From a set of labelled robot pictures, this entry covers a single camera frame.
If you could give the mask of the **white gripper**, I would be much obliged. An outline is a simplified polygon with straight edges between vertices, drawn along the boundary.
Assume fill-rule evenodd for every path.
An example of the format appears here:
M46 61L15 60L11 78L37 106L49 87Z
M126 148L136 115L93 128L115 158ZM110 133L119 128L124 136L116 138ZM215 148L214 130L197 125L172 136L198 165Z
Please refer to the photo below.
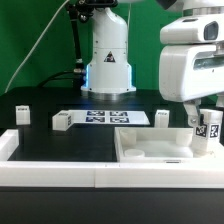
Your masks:
M163 27L160 40L165 47L159 62L159 90L169 101L184 102L188 125L203 125L201 100L224 92L224 15L186 16ZM224 108L224 95L217 95Z

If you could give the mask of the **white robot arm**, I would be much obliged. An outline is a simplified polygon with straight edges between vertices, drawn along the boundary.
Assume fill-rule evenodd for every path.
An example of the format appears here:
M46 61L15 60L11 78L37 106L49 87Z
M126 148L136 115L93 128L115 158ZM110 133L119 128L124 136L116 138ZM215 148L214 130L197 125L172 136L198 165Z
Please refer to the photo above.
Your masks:
M93 9L93 56L82 90L101 99L133 92L127 62L128 27L111 11L115 3L136 0L90 0ZM224 0L155 0L182 16L160 30L165 45L159 59L159 91L181 102L192 127L205 122L199 109L205 96L224 92Z

